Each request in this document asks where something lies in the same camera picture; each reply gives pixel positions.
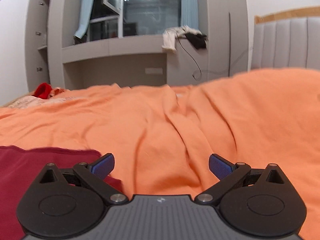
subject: gray upholstered headboard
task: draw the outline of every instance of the gray upholstered headboard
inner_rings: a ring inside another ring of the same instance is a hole
[[[320,17],[256,24],[251,69],[320,69]]]

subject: red cloth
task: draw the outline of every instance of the red cloth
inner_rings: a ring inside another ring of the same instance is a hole
[[[16,217],[16,208],[29,185],[47,163],[71,168],[79,162],[91,163],[100,157],[95,150],[38,148],[23,150],[16,146],[0,146],[0,239],[20,240],[24,233]],[[118,179],[106,177],[105,182],[122,191]]]
[[[50,92],[51,92],[51,89],[52,89],[52,87],[49,84],[42,83],[37,87],[33,96],[35,96],[36,98],[41,98],[41,99],[48,99]]]

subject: curtain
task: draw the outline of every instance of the curtain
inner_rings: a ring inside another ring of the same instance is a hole
[[[198,0],[181,0],[181,26],[199,29]]]
[[[81,0],[79,28],[75,33],[75,37],[81,39],[88,29],[93,0]]]

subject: white logo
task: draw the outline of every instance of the white logo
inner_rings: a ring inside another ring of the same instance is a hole
[[[162,203],[162,202],[164,202],[164,201],[165,201],[165,198],[163,198],[163,197],[158,198],[158,199],[157,199],[157,201],[158,201],[158,202],[160,202],[160,203]]]

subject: blue textured pad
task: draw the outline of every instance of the blue textured pad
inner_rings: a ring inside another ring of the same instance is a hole
[[[232,173],[232,168],[214,155],[209,158],[209,169],[219,180]]]
[[[99,179],[104,180],[106,176],[110,174],[110,172],[115,167],[115,158],[113,155],[110,155],[104,159],[102,159],[99,163],[94,165],[91,169],[91,173],[96,175]]]

